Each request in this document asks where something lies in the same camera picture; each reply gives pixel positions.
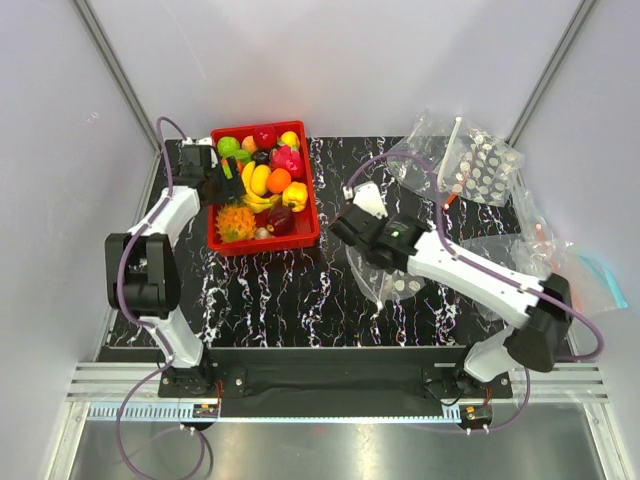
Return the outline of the toy pineapple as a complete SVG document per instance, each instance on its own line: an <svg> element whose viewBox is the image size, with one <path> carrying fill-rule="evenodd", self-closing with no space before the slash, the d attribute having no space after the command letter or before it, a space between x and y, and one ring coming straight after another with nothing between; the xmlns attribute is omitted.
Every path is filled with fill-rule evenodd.
<svg viewBox="0 0 640 480"><path fill-rule="evenodd" d="M218 211L215 227L223 243L252 240L257 230L254 213L238 203L225 205Z"/></svg>

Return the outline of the polka dot zip bag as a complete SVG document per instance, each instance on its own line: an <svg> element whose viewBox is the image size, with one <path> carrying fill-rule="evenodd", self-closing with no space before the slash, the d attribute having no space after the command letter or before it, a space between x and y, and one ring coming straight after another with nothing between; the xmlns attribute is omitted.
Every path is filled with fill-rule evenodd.
<svg viewBox="0 0 640 480"><path fill-rule="evenodd" d="M354 247L346 247L346 258L361 293L378 309L387 302L397 302L414 297L426 284L420 276L392 270L378 269L367 263Z"/></svg>

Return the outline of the dark red toy apple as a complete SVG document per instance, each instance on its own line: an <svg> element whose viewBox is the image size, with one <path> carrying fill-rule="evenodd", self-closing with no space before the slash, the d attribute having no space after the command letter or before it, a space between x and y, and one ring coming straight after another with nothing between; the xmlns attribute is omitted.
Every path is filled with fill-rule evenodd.
<svg viewBox="0 0 640 480"><path fill-rule="evenodd" d="M294 212L286 206L274 207L270 211L265 224L265 228L274 236L287 235L294 226Z"/></svg>

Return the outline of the yellow toy bell pepper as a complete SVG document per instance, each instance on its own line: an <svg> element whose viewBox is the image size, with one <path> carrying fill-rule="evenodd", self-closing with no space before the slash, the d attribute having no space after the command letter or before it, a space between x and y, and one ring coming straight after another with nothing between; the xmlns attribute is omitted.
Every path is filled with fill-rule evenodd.
<svg viewBox="0 0 640 480"><path fill-rule="evenodd" d="M309 198L307 185L302 182L292 182L282 192L281 203L294 213L302 212Z"/></svg>

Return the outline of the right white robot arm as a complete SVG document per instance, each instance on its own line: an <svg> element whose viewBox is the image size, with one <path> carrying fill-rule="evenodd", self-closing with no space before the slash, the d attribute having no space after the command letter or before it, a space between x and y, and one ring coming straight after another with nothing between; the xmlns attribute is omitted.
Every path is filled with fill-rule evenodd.
<svg viewBox="0 0 640 480"><path fill-rule="evenodd" d="M366 261L436 281L497 313L506 327L476 342L457 362L454 384L476 396L497 376L516 367L547 373L572 323L570 288L552 274L541 281L509 270L449 241L405 214L392 218L350 204L330 225L331 232Z"/></svg>

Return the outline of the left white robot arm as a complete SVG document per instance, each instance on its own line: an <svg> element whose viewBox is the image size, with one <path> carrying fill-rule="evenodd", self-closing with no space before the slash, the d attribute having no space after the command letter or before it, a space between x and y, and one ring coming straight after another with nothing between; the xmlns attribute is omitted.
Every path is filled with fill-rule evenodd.
<svg viewBox="0 0 640 480"><path fill-rule="evenodd" d="M226 205L246 193L239 157L221 156L211 143L181 142L182 182L171 173L153 207L124 233L105 240L107 296L110 306L144 328L160 346L166 362L183 369L181 384L196 396L215 386L216 372L204 362L204 344L188 325L179 303L181 281L174 247L201 210Z"/></svg>

